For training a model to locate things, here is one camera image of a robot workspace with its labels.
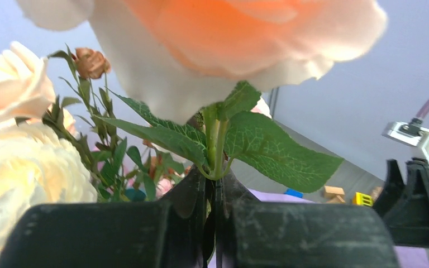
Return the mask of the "orange peach rose stem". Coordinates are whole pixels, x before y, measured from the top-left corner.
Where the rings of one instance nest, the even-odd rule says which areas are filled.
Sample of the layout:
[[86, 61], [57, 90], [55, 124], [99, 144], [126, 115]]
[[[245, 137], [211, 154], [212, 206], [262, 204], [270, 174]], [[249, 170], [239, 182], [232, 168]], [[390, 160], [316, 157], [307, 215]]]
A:
[[296, 143], [254, 113], [262, 92], [319, 79], [366, 54], [387, 28], [377, 1], [18, 1], [36, 26], [90, 24], [123, 101], [148, 126], [109, 125], [219, 180], [234, 159], [304, 193], [341, 159]]

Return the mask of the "pink flower bouquet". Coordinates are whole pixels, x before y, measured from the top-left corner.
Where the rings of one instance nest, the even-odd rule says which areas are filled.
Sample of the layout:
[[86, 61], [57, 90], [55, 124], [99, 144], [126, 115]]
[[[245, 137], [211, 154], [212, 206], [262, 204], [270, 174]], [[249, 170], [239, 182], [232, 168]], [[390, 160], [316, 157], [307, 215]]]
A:
[[142, 153], [136, 146], [126, 152], [135, 164], [135, 168], [124, 175], [126, 189], [140, 189], [146, 194], [145, 201], [156, 200], [184, 179], [191, 166], [185, 158], [158, 145], [146, 140], [143, 144], [146, 148]]

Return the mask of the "brown rose flower stem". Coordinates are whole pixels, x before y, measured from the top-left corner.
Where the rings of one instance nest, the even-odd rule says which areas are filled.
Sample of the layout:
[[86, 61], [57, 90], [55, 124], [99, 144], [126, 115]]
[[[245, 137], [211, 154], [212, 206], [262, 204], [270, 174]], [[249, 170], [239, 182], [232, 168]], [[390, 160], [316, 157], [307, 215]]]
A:
[[[96, 188], [98, 201], [128, 201], [122, 163], [127, 141], [119, 137], [114, 126], [103, 121], [104, 118], [115, 118], [109, 90], [106, 87], [93, 87], [94, 80], [107, 80], [107, 74], [111, 71], [109, 61], [100, 51], [87, 47], [58, 50], [48, 57], [66, 61], [74, 78], [73, 82], [67, 81], [66, 84], [76, 94], [74, 98], [56, 99], [56, 111], [48, 116], [48, 124], [69, 140], [79, 152], [83, 165], [90, 172], [90, 181]], [[63, 129], [63, 117], [58, 113], [72, 104], [82, 104], [86, 109], [87, 117], [79, 116], [79, 119], [97, 136], [93, 145], [89, 143], [86, 134], [80, 133], [78, 137], [72, 137], [68, 130]]]

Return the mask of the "cream white rose stem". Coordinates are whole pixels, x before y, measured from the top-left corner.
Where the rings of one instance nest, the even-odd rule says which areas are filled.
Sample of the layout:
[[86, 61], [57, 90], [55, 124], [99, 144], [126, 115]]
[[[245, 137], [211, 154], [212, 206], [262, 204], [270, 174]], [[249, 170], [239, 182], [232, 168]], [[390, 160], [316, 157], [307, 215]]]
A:
[[42, 123], [0, 129], [0, 251], [24, 212], [43, 203], [94, 203], [80, 154]]

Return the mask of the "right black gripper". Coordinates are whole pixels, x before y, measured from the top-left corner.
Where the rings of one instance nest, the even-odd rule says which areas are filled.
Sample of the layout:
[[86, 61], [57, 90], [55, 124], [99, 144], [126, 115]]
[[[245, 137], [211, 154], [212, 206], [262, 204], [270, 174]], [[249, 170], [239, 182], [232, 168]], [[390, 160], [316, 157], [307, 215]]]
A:
[[403, 180], [396, 160], [387, 161], [383, 190], [373, 204], [397, 246], [429, 248], [429, 164], [406, 163]]

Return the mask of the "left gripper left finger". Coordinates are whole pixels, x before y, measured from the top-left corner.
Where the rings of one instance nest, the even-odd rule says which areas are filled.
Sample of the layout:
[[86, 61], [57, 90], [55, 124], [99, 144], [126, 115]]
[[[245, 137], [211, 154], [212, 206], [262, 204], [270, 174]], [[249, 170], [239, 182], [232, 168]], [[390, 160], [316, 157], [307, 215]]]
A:
[[205, 185], [195, 168], [154, 202], [37, 205], [0, 267], [202, 267]]

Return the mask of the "small peach rose stem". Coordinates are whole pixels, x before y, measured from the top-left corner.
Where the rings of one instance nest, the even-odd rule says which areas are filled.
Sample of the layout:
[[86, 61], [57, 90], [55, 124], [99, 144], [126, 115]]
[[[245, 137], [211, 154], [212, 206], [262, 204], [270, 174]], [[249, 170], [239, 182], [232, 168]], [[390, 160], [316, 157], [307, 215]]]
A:
[[16, 117], [41, 118], [55, 103], [47, 57], [12, 41], [0, 54], [0, 123]]

